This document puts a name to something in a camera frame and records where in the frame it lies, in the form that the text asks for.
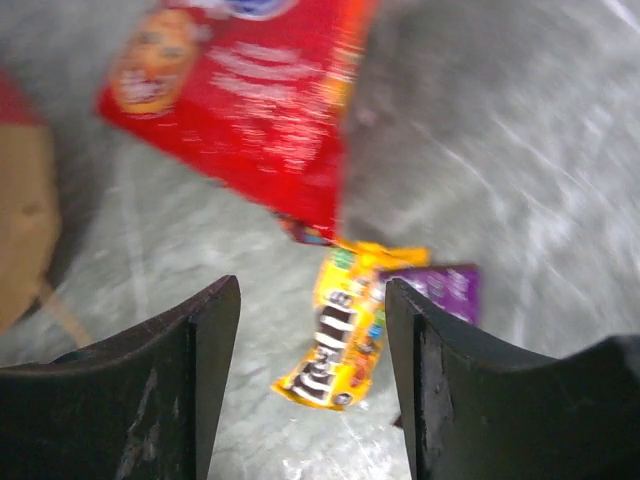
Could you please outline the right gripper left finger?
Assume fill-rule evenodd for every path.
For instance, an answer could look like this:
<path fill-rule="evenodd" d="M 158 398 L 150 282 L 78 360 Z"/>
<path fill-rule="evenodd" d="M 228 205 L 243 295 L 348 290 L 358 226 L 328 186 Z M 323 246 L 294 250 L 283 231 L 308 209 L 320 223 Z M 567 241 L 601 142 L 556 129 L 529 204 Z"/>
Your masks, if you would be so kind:
<path fill-rule="evenodd" d="M 1 371 L 5 479 L 204 479 L 241 306 L 228 275 L 49 363 Z"/>

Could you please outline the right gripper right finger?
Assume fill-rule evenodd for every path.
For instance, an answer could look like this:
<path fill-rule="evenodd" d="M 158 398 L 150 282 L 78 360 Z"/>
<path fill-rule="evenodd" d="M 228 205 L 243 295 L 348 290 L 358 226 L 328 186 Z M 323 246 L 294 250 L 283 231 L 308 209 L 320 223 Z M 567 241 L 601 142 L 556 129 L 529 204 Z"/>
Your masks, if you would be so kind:
<path fill-rule="evenodd" d="M 386 319 L 415 479 L 635 479 L 639 339 L 554 359 L 443 311 L 406 282 Z"/>

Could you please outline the purple candy packet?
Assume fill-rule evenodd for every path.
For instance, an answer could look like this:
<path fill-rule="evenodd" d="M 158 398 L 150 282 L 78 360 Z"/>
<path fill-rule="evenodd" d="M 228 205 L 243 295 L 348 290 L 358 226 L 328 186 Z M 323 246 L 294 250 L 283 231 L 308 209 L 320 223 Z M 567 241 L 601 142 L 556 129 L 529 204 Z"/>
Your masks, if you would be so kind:
<path fill-rule="evenodd" d="M 401 279 L 435 305 L 457 318 L 477 325 L 480 318 L 480 271 L 473 264 L 408 267 L 384 271 L 382 287 L 391 279 Z"/>

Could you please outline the yellow m&m's packet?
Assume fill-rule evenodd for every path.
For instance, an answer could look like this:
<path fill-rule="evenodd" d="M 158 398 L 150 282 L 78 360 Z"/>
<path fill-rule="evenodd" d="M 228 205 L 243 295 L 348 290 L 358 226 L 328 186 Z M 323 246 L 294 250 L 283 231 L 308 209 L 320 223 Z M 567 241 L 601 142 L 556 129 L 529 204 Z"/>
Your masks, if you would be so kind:
<path fill-rule="evenodd" d="M 271 388 L 297 404 L 342 411 L 367 394 L 384 346 L 385 273 L 427 267 L 426 247 L 389 248 L 338 241 L 322 263 L 312 306 L 316 318 L 305 357 Z"/>

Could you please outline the red paper bag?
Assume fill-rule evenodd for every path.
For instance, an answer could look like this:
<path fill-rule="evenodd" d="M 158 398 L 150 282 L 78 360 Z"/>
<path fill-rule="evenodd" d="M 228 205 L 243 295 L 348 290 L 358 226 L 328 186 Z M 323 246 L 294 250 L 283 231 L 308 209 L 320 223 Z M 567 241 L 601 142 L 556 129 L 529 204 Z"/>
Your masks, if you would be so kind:
<path fill-rule="evenodd" d="M 91 338 L 46 279 L 61 218 L 51 130 L 1 74 L 1 330 L 37 303 L 80 348 Z"/>

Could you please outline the red chips bag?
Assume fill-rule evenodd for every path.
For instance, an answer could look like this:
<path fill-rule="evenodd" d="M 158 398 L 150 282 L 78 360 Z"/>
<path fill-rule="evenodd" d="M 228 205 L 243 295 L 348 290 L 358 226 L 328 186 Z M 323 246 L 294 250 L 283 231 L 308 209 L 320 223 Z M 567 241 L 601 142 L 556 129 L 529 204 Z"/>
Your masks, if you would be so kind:
<path fill-rule="evenodd" d="M 99 95 L 112 124 L 273 212 L 298 242 L 336 237 L 341 123 L 372 1 L 161 1 Z"/>

